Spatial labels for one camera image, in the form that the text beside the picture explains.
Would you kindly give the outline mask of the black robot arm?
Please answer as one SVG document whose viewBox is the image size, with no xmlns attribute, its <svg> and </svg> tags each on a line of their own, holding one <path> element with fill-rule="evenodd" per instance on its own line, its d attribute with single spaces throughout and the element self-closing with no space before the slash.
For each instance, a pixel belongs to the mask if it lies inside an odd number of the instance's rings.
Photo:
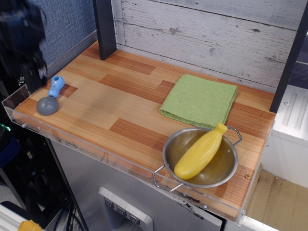
<svg viewBox="0 0 308 231">
<path fill-rule="evenodd" d="M 39 47 L 43 39 L 38 6 L 27 0 L 0 2 L 0 66 L 7 77 L 22 75 L 30 93 L 47 84 L 47 65 Z"/>
</svg>

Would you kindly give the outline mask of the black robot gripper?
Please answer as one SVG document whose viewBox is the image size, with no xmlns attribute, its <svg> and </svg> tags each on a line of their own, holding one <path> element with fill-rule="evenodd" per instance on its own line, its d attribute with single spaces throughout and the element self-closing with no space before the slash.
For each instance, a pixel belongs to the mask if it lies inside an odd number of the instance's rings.
<svg viewBox="0 0 308 231">
<path fill-rule="evenodd" d="M 14 76 L 23 74 L 30 94 L 47 84 L 47 65 L 40 47 L 15 48 Z"/>
</svg>

